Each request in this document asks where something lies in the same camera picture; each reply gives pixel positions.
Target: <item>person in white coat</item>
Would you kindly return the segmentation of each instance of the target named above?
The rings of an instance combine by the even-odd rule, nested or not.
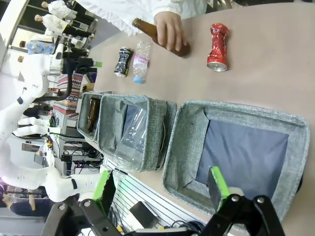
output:
[[[69,26],[68,23],[62,19],[59,19],[57,16],[47,14],[45,16],[36,15],[35,21],[43,23],[43,25],[50,31],[53,31],[56,35],[71,34],[72,36],[80,37],[90,37],[93,38],[94,34],[91,32],[86,32],[80,29],[76,29],[72,26]]]
[[[50,14],[55,15],[60,19],[76,20],[88,26],[94,21],[92,16],[80,14],[77,11],[68,8],[63,0],[52,1],[51,3],[43,1],[41,6],[48,8]]]
[[[187,43],[181,19],[206,13],[207,0],[76,0],[91,13],[106,19],[128,35],[140,31],[132,26],[135,18],[157,26],[159,44],[180,50]]]

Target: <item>beige tabletop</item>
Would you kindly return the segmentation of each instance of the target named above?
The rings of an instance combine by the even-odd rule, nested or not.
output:
[[[230,29],[229,66],[225,72],[214,72],[206,67],[212,41],[210,26],[217,22]],[[127,37],[120,33],[93,48],[91,57],[103,62],[95,90],[145,94],[175,101],[178,106],[190,99],[261,106],[300,115],[314,131],[315,4],[243,7],[210,13],[184,23],[192,46],[191,57],[181,59],[153,44],[147,81],[143,85],[133,83],[132,72],[120,78],[114,75],[113,69],[122,46],[135,48],[140,38],[150,40],[147,36]],[[287,236],[314,235],[314,148],[314,139],[311,139],[303,186],[283,222]],[[183,208],[209,219],[163,190],[162,171],[134,173],[134,176]]]

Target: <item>crushed black can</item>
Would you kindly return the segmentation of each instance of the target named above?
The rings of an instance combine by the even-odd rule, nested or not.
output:
[[[114,74],[120,77],[126,77],[129,71],[129,63],[133,54],[133,49],[122,47],[119,50],[119,61],[114,69]]]

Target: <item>green object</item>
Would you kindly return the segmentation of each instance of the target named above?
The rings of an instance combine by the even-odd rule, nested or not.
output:
[[[108,215],[115,192],[116,187],[112,171],[104,171],[99,179],[92,199],[105,216]]]
[[[100,61],[95,61],[95,67],[101,68],[103,66],[103,63]]]
[[[209,170],[208,188],[211,201],[218,211],[224,200],[230,195],[228,186],[218,166],[213,166]]]

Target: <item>bottle label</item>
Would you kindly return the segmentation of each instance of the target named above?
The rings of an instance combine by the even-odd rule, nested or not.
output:
[[[148,60],[141,56],[135,56],[133,65],[137,65],[137,64],[148,66]]]

